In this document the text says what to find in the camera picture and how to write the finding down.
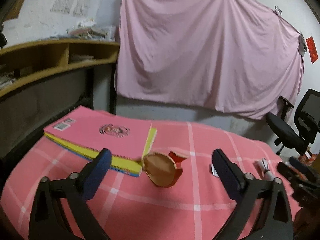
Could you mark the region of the person right hand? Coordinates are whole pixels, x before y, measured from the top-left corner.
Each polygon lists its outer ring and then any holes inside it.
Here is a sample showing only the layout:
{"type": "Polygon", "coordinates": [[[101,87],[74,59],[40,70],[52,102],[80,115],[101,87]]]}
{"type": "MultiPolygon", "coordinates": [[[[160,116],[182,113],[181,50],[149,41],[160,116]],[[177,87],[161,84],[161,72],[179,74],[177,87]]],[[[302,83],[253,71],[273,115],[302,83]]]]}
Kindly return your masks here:
{"type": "Polygon", "coordinates": [[[301,208],[293,221],[293,233],[296,240],[320,240],[319,208],[301,208]]]}

